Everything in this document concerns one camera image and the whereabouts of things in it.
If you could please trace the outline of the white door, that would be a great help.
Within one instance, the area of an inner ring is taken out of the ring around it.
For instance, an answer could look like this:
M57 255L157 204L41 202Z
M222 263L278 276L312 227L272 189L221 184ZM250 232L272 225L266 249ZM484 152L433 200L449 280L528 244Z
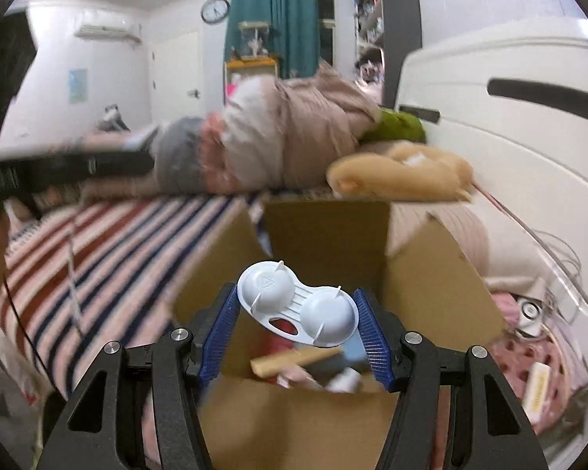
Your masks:
M204 117L201 37L190 32L151 46L152 119Z

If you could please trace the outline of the white bed headboard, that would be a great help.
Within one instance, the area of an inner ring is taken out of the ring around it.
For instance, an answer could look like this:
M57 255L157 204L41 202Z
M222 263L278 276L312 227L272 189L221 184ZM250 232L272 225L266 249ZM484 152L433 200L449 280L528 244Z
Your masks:
M588 20L529 18L410 53L396 103L432 145L466 158L477 183L570 251L588 304Z

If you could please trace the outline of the white contact lens case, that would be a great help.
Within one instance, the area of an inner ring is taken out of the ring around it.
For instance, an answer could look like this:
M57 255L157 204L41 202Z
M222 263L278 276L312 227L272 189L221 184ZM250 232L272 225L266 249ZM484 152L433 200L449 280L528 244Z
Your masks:
M340 286L307 286L281 261L246 268L237 297L257 323L296 344L338 347L358 330L354 298Z

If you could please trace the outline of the round wall clock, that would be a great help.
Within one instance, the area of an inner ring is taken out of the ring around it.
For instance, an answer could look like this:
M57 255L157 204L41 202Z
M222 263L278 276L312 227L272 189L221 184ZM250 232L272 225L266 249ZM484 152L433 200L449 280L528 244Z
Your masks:
M229 11L228 0L208 0L200 9L200 18L205 24L219 24L228 17Z

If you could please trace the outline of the white air conditioner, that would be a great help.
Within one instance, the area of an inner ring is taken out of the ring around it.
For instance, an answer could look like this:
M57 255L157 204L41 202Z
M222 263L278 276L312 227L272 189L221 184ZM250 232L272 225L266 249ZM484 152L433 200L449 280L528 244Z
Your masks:
M84 22L78 24L74 36L79 38L126 40L127 42L142 43L142 39L130 22Z

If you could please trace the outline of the pink perforated basket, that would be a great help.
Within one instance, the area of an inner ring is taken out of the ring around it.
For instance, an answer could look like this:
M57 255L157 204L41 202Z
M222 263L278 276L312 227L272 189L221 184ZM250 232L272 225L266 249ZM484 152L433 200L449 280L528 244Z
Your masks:
M536 434L563 415L572 392L563 355L546 337L524 341L507 334L488 345L488 352L509 382Z

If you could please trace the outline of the teal curtain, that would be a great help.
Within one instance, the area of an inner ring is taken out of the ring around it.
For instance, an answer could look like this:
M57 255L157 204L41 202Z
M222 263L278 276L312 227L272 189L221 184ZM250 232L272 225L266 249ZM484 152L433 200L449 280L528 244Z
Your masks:
M279 56L282 79L310 78L318 70L318 0L230 0L224 58L232 48L242 52L241 22L263 21L270 25L265 49Z

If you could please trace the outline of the striped plush blanket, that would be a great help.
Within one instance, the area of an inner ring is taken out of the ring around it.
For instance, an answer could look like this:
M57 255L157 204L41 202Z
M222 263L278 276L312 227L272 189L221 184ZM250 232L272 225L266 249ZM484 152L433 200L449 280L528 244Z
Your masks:
M104 344L147 345L261 256L263 196L159 197L57 209L12 235L0 358L29 403L73 392Z

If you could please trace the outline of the tan plush toy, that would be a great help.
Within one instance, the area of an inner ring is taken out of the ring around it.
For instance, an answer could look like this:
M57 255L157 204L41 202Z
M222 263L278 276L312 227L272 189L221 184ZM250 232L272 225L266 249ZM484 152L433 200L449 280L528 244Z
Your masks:
M339 196L373 196L392 202L468 202L474 170L454 153L403 141L383 154L363 152L336 160L326 178Z

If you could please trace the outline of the rolled patchwork quilt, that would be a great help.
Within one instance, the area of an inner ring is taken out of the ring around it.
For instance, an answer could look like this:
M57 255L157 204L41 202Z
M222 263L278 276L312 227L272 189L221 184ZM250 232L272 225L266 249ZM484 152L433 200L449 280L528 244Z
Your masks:
M85 181L89 199L321 187L331 163L378 126L379 106L327 64L307 79L244 79L206 118L157 125L152 172Z

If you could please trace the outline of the cardboard box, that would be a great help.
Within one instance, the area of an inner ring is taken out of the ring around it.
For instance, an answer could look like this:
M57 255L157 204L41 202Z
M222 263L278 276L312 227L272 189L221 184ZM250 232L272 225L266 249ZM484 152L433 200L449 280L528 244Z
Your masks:
M367 384L361 392L286 389L258 378L256 356L283 330L303 347L345 346L362 315L355 291L371 289L383 308L442 347L463 351L500 334L503 316L482 277L488 232L471 206L272 199L259 228L246 208L226 217L198 253L175 305L188 320L227 282L249 300L200 406L218 469L373 469L398 396Z

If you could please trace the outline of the green plush toy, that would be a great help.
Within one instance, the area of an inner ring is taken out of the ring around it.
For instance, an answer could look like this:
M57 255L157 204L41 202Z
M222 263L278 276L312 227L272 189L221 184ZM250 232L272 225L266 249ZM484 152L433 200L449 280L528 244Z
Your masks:
M424 126L417 116L409 112L395 112L389 109L382 109L378 125L360 138L361 143L400 140L425 145L427 136Z

